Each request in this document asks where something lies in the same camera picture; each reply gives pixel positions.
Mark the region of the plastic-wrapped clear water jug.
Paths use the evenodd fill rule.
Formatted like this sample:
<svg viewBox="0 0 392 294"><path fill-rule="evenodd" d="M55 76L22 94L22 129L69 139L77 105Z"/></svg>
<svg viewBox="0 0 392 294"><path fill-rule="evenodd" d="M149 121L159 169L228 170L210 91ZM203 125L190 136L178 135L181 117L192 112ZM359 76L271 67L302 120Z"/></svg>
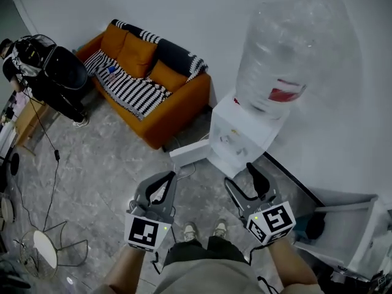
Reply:
<svg viewBox="0 0 392 294"><path fill-rule="evenodd" d="M342 0L263 2L250 18L235 101L279 119L307 88L326 92L333 76L359 57Z"/></svg>

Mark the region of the person's beige shirt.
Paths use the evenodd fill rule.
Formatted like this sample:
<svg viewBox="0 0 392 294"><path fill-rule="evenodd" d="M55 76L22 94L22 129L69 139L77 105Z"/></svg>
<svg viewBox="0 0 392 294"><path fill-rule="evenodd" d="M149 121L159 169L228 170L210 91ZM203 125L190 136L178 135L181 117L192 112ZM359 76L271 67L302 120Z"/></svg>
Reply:
<svg viewBox="0 0 392 294"><path fill-rule="evenodd" d="M163 268L153 294L267 294L253 269L232 260L174 262Z"/></svg>

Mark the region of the person's right shoe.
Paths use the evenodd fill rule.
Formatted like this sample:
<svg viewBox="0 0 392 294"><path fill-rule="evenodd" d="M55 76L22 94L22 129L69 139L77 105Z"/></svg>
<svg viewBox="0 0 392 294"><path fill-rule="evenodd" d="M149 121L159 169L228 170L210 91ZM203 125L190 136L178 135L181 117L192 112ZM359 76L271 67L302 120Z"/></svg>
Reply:
<svg viewBox="0 0 392 294"><path fill-rule="evenodd" d="M227 235L227 222L225 219L219 219L215 225L213 236L226 239Z"/></svg>

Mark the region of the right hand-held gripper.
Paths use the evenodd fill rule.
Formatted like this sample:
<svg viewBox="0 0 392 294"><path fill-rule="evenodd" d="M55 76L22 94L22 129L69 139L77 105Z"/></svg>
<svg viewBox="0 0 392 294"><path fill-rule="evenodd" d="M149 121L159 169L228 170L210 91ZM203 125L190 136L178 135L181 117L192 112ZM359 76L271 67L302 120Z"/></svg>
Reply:
<svg viewBox="0 0 392 294"><path fill-rule="evenodd" d="M224 186L242 212L244 227L262 246L268 246L290 233L296 220L289 202L282 201L273 176L264 168L250 162L246 167L253 178L258 197L249 198L228 177L224 178Z"/></svg>

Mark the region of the orange sofa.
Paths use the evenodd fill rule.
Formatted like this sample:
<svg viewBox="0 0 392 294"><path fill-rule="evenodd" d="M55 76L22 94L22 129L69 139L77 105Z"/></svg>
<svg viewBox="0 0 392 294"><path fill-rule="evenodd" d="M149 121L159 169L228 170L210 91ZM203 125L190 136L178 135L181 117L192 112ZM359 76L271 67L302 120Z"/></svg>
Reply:
<svg viewBox="0 0 392 294"><path fill-rule="evenodd" d="M97 50L101 50L100 46L104 32L77 50L76 56L83 63ZM149 71L150 68L151 66L146 74L148 78L152 72ZM153 149L159 149L167 144L174 135L209 104L211 77L206 72L191 81L187 81L176 92L172 92L168 99L156 107L144 120L140 121L131 112L115 103L104 92L96 77L89 76L89 78L117 114Z"/></svg>

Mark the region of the person's shoe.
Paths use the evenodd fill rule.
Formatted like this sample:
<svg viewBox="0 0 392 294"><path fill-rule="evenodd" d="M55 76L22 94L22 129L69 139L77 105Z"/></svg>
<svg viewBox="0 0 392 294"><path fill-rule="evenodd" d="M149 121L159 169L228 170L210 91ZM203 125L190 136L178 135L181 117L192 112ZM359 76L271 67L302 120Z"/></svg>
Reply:
<svg viewBox="0 0 392 294"><path fill-rule="evenodd" d="M184 241L190 242L198 240L198 229L193 222L188 222L184 226Z"/></svg>
<svg viewBox="0 0 392 294"><path fill-rule="evenodd" d="M219 219L215 225L213 236L226 239L227 235L227 222L225 219Z"/></svg>

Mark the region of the black round stool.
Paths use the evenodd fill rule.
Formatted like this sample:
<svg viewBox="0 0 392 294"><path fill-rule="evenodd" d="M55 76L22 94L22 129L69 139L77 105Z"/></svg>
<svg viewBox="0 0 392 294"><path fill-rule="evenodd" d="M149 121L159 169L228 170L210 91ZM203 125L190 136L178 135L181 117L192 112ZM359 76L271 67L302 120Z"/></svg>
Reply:
<svg viewBox="0 0 392 294"><path fill-rule="evenodd" d="M18 173L19 164L20 164L20 156L18 153L14 153L9 160L10 164L10 174L15 176Z"/></svg>

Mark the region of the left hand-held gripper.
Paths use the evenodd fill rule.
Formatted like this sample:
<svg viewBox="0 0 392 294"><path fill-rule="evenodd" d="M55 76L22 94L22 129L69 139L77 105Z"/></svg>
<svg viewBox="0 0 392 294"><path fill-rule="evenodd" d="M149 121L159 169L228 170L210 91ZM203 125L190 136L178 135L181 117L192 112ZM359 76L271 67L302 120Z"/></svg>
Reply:
<svg viewBox="0 0 392 294"><path fill-rule="evenodd" d="M177 176L173 171L161 172L142 181L135 199L125 214L124 240L129 246L148 252L158 250L172 227L172 207ZM153 193L164 187L162 198L152 201Z"/></svg>

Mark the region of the person's black shorts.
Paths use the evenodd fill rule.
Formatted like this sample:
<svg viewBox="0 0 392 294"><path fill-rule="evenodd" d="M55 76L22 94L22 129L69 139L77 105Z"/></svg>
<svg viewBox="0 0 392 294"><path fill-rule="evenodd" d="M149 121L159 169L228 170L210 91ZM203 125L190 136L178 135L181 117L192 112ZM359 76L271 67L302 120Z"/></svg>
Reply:
<svg viewBox="0 0 392 294"><path fill-rule="evenodd" d="M232 260L248 264L243 253L230 241L218 236L210 236L206 249L203 248L197 239L176 243L168 251L164 261L164 267L176 262L204 259Z"/></svg>

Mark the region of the white side table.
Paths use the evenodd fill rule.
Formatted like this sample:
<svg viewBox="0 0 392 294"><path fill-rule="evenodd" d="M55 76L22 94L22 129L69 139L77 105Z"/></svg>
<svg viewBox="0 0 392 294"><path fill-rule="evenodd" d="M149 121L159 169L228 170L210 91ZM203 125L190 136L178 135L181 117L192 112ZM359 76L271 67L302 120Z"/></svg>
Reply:
<svg viewBox="0 0 392 294"><path fill-rule="evenodd" d="M297 241L294 246L312 254L329 266L349 267L367 229L378 196L369 201L318 207L315 216L324 216L324 229L317 239Z"/></svg>

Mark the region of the white water dispenser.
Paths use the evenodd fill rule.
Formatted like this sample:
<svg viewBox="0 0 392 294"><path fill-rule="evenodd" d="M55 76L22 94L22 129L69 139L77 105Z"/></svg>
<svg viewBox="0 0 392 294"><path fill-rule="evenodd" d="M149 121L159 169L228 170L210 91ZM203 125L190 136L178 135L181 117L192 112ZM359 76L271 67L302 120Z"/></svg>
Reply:
<svg viewBox="0 0 392 294"><path fill-rule="evenodd" d="M211 117L207 159L229 178L234 178L253 163L272 144L289 111L279 119L243 109L235 94L227 94L214 108Z"/></svg>

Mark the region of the orange sofa cushion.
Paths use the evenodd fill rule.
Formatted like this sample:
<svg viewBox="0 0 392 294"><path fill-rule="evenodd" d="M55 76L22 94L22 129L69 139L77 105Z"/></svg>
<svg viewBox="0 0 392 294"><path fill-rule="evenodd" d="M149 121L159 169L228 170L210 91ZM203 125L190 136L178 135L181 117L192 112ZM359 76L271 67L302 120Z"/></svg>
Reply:
<svg viewBox="0 0 392 294"><path fill-rule="evenodd" d="M104 32L100 49L111 59L116 59L123 48L128 32L109 24Z"/></svg>
<svg viewBox="0 0 392 294"><path fill-rule="evenodd" d="M128 33L116 60L127 74L135 78L144 78L152 63L156 48L156 44Z"/></svg>
<svg viewBox="0 0 392 294"><path fill-rule="evenodd" d="M161 60L156 62L149 78L170 92L176 92L187 82L186 76L175 72L173 69L166 66Z"/></svg>

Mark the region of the person's left forearm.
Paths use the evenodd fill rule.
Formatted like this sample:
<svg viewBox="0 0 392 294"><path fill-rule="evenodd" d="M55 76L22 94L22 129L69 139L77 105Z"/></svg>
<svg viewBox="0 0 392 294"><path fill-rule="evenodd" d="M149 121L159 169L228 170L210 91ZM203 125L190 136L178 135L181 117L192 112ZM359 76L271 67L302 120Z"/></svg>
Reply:
<svg viewBox="0 0 392 294"><path fill-rule="evenodd" d="M145 254L143 250L125 245L104 284L116 294L136 294Z"/></svg>

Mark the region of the black white striped blanket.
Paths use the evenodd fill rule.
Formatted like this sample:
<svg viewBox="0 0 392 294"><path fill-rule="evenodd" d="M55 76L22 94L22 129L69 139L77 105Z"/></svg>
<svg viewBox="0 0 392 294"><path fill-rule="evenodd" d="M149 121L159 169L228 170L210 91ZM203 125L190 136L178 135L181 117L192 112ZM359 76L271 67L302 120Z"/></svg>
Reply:
<svg viewBox="0 0 392 294"><path fill-rule="evenodd" d="M109 67L115 67L108 73ZM127 74L121 66L97 50L86 61L85 67L90 77L96 77L99 84L118 105L131 112L138 120L144 120L156 107L168 99L172 93L150 78L135 78Z"/></svg>

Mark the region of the black throw with white fringe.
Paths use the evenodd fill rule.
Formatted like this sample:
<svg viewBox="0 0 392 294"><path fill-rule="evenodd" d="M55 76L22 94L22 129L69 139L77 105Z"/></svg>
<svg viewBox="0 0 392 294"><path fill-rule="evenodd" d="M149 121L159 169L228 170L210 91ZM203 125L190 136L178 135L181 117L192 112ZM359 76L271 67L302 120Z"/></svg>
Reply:
<svg viewBox="0 0 392 294"><path fill-rule="evenodd" d="M112 20L111 24L129 31L145 42L157 45L149 71L152 71L152 68L158 61L161 61L175 72L186 76L187 81L191 81L193 78L208 71L208 65L202 58L156 34L117 19Z"/></svg>

